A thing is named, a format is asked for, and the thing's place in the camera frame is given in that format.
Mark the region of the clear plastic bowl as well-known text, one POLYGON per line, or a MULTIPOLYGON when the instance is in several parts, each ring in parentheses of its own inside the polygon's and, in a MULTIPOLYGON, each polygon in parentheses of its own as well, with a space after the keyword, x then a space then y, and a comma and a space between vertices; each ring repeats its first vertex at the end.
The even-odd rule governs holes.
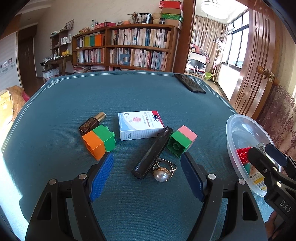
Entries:
POLYGON ((251 191, 264 197, 267 187, 264 176, 248 159, 248 151, 256 147, 263 154, 267 144, 273 144, 268 133, 248 116, 234 114, 226 123, 226 143, 231 164, 239 178, 246 181, 251 191))

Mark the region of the wooden bookshelf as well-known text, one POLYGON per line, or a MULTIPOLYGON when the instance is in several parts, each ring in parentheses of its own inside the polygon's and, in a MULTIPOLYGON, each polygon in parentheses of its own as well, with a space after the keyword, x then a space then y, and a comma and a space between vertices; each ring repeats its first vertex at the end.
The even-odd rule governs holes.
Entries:
POLYGON ((73 36, 73 65, 92 70, 173 70, 175 26, 130 24, 98 28, 73 36))

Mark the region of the patterned pink curtain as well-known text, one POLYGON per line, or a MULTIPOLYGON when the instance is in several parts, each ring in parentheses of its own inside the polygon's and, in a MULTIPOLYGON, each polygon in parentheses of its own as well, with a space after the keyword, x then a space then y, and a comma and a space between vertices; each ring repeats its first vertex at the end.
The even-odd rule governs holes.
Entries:
POLYGON ((256 121, 266 130, 274 145, 295 159, 295 99, 274 85, 256 121))

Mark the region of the tall white medicine box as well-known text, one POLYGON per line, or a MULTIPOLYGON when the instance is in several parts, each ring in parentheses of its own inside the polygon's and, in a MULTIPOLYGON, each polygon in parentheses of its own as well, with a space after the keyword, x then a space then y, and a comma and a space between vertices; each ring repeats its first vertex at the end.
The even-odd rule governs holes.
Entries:
POLYGON ((256 148, 260 150, 260 152, 262 152, 262 154, 266 154, 266 151, 265 151, 265 145, 263 142, 259 143, 256 145, 256 148))

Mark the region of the green baby medicine box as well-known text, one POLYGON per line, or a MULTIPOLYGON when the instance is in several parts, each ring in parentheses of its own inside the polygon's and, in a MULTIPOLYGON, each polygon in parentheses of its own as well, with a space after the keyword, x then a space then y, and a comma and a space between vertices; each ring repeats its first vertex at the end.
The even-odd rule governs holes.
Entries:
POLYGON ((267 187, 264 183, 264 176, 252 164, 250 164, 249 176, 256 187, 262 191, 267 190, 267 187))

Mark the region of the picture frame on shelf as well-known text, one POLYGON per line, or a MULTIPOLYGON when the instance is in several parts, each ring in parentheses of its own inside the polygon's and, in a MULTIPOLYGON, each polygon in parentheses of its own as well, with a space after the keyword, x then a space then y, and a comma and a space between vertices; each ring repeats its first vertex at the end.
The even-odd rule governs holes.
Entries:
POLYGON ((137 13, 133 15, 134 24, 150 24, 152 23, 152 14, 150 13, 137 13))

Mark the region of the white blue medicine box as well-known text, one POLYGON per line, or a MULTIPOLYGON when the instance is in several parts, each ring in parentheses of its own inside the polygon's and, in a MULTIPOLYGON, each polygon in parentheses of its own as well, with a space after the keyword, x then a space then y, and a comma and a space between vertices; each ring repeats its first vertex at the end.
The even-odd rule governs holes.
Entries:
POLYGON ((165 127, 157 110, 118 113, 121 141, 156 137, 165 127))

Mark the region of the small wooden shelf unit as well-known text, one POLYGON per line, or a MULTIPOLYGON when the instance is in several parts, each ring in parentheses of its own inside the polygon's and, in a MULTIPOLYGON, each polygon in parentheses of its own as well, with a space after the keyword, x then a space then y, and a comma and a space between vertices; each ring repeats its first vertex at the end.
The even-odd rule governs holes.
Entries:
POLYGON ((50 35, 51 51, 53 58, 63 57, 71 54, 72 29, 62 29, 52 32, 50 35))

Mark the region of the brown serum bottle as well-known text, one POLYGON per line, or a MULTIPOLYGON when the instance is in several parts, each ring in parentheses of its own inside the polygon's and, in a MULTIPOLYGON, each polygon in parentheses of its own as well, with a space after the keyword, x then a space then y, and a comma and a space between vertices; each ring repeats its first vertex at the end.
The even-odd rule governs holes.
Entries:
POLYGON ((98 127, 105 118, 106 114, 104 112, 100 112, 96 116, 90 117, 79 127, 80 134, 83 136, 92 131, 93 129, 98 127))

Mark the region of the black hair clip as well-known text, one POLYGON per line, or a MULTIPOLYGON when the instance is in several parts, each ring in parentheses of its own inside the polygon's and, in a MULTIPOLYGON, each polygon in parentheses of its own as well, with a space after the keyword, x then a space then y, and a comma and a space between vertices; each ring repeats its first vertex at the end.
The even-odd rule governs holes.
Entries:
POLYGON ((149 173, 153 165, 156 163, 157 158, 165 149, 173 130, 173 128, 166 126, 159 132, 152 146, 132 170, 133 176, 142 180, 149 173))

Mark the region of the orange green toy block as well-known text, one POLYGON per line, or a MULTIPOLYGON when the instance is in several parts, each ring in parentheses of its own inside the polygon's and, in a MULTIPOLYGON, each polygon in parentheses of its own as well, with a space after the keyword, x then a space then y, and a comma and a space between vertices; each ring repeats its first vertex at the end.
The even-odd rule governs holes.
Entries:
POLYGON ((115 149, 115 133, 100 125, 82 136, 83 142, 95 160, 99 161, 106 152, 115 149))

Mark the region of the wooden desk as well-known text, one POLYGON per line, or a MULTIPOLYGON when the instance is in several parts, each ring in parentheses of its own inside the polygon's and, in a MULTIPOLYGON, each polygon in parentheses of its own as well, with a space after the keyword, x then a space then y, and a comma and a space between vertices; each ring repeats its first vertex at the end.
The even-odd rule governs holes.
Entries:
POLYGON ((43 66, 45 71, 48 71, 49 65, 52 65, 54 67, 54 66, 58 66, 61 64, 62 65, 62 76, 64 76, 66 74, 66 64, 69 61, 71 63, 73 63, 73 55, 72 54, 61 56, 61 57, 56 57, 56 58, 44 59, 42 61, 41 65, 43 66))

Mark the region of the black smartphone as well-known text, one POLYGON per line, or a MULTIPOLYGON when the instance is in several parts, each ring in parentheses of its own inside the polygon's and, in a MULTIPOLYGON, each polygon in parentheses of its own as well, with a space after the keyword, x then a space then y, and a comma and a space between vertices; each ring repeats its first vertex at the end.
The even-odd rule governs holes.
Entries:
POLYGON ((192 80, 189 75, 175 73, 174 76, 191 92, 202 94, 206 93, 206 91, 198 83, 192 80))

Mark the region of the green plastic basin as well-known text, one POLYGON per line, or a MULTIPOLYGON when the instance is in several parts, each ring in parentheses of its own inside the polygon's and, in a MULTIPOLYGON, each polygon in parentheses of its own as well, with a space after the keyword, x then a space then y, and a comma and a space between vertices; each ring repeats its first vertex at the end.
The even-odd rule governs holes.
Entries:
POLYGON ((211 78, 212 78, 212 74, 209 73, 209 72, 205 72, 204 79, 205 79, 205 80, 210 80, 211 78))

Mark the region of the green pink toy block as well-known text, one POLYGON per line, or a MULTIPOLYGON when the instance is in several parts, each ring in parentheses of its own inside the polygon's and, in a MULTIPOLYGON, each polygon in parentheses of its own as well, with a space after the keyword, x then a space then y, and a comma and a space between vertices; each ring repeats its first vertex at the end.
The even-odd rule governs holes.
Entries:
POLYGON ((173 134, 167 144, 167 148, 178 158, 186 152, 195 142, 198 135, 185 125, 181 126, 173 134))

